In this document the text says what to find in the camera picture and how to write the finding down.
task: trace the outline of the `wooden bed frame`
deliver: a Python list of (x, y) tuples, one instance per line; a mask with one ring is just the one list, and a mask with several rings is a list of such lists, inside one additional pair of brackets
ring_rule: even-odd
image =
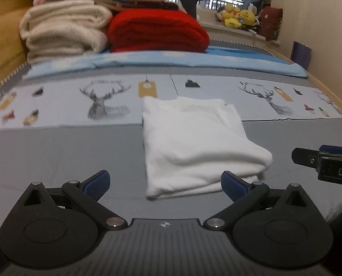
[[(32, 6), (33, 0), (0, 0), (0, 86), (3, 80), (20, 65), (26, 63), (27, 50), (20, 39), (19, 23), (24, 13)], [(292, 61), (270, 48), (277, 57)], [(308, 79), (330, 97), (342, 109), (341, 97), (335, 95), (319, 78), (309, 74)]]

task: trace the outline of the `folded red blanket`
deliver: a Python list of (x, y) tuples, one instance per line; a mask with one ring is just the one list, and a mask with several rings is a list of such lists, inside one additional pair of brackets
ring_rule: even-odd
[(116, 15), (109, 25), (113, 52), (172, 50), (204, 52), (209, 36), (199, 23), (182, 11), (129, 9)]

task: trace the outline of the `stuffed toy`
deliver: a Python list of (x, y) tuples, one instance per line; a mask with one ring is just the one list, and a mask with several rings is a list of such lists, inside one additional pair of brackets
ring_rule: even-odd
[(254, 13), (252, 13), (249, 10), (241, 10), (239, 14), (239, 22), (242, 23), (243, 25), (247, 26), (254, 26), (256, 24), (256, 18)]
[(234, 18), (230, 18), (225, 20), (225, 26), (232, 29), (239, 29), (242, 26), (242, 23), (240, 23), (238, 20), (235, 20)]
[(216, 15), (220, 21), (225, 22), (226, 19), (234, 18), (240, 11), (240, 8), (235, 7), (232, 4), (226, 4), (225, 6), (218, 8)]
[(242, 29), (253, 34), (257, 34), (260, 30), (260, 22), (253, 12), (240, 10), (232, 4), (218, 8), (216, 16), (229, 28)]

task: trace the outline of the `wall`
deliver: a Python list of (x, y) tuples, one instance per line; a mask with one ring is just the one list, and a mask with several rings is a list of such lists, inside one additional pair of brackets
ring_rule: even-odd
[(33, 0), (0, 0), (0, 81), (26, 61), (19, 23)]
[(342, 101), (342, 0), (272, 0), (284, 18), (276, 50), (290, 57), (294, 40), (312, 48), (308, 71)]

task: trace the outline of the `deer head illustration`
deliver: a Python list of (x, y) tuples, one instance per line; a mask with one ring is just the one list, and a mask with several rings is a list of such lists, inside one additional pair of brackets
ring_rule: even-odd
[(116, 94), (128, 91), (131, 88), (131, 85), (125, 87), (121, 83), (118, 83), (120, 85), (119, 90), (115, 90), (114, 88), (112, 88), (112, 92), (106, 93), (104, 96), (98, 97), (95, 94), (94, 89), (92, 89), (91, 92), (87, 92), (87, 88), (89, 86), (92, 86), (93, 84), (94, 82), (91, 82), (89, 85), (85, 86), (84, 89), (79, 89), (82, 94), (88, 96), (93, 101), (93, 104), (88, 112), (88, 118), (93, 120), (103, 118), (116, 118), (121, 115), (126, 115), (130, 112), (129, 108), (126, 106), (109, 107), (105, 106), (104, 102), (105, 100), (111, 99)]
[(259, 84), (252, 83), (242, 83), (243, 88), (239, 87), (242, 91), (249, 93), (251, 95), (256, 95), (259, 98), (264, 98), (269, 105), (276, 111), (279, 115), (291, 115), (292, 110), (289, 107), (278, 106), (272, 102), (272, 96), (274, 95), (273, 90), (268, 90)]
[(320, 98), (322, 101), (325, 101), (328, 105), (331, 105), (338, 114), (342, 115), (342, 110), (339, 109), (328, 96), (326, 96), (323, 92), (317, 92), (315, 90), (314, 92), (317, 94), (318, 98)]

